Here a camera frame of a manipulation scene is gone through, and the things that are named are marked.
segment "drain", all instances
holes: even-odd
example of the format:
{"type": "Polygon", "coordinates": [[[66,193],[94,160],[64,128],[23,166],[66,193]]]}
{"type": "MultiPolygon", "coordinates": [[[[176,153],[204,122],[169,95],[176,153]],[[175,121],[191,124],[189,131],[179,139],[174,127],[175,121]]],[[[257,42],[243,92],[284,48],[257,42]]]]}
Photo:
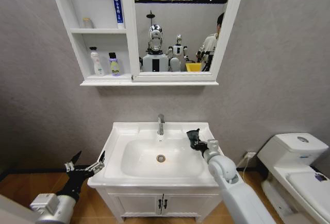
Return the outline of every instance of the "drain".
{"type": "Polygon", "coordinates": [[[163,154],[157,155],[157,161],[162,163],[165,161],[165,156],[163,154]]]}

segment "wall outlet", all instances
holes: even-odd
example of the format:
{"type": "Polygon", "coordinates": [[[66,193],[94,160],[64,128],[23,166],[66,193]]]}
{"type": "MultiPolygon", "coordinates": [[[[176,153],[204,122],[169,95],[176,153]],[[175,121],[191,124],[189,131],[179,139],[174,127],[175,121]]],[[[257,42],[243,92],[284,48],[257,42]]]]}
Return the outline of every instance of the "wall outlet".
{"type": "Polygon", "coordinates": [[[246,152],[244,159],[252,159],[256,154],[257,152],[246,152]]]}

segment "gray wall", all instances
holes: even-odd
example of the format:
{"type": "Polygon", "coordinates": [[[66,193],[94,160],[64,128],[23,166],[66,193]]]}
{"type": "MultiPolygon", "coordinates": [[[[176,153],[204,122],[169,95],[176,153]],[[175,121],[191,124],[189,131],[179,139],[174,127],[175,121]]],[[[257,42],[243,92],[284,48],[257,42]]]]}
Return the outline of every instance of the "gray wall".
{"type": "Polygon", "coordinates": [[[182,45],[188,47],[188,56],[195,60],[205,38],[217,32],[217,18],[223,12],[223,4],[135,4],[141,58],[146,55],[148,46],[150,19],[145,16],[150,10],[156,15],[153,24],[163,29],[163,52],[176,44],[176,36],[180,33],[182,45]]]}
{"type": "MultiPolygon", "coordinates": [[[[1,166],[98,156],[114,121],[209,122],[238,162],[276,133],[330,141],[330,0],[242,0],[218,87],[79,87],[54,0],[0,2],[1,166]]],[[[318,163],[330,175],[329,156],[318,163]]]]}

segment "yellow container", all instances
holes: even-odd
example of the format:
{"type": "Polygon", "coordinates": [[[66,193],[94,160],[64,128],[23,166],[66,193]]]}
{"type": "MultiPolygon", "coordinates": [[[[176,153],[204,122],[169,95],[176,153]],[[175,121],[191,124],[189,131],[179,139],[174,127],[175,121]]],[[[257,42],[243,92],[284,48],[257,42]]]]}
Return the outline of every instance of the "yellow container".
{"type": "Polygon", "coordinates": [[[189,72],[199,72],[201,71],[201,63],[186,63],[187,71],[189,72]]]}

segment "soap bottle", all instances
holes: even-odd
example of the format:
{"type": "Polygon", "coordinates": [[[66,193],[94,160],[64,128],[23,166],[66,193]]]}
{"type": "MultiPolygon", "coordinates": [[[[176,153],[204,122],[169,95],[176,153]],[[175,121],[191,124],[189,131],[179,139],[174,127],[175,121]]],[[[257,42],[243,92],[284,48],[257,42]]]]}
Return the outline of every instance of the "soap bottle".
{"type": "Polygon", "coordinates": [[[101,62],[100,62],[100,57],[98,55],[98,52],[96,51],[96,47],[90,47],[91,49],[91,59],[93,60],[94,62],[94,71],[95,71],[95,74],[97,76],[104,76],[105,73],[104,73],[104,69],[101,65],[101,62]]]}
{"type": "Polygon", "coordinates": [[[113,76],[120,76],[119,73],[119,64],[118,64],[118,59],[116,58],[115,53],[109,53],[109,62],[110,62],[110,68],[111,68],[111,73],[113,76]]]}

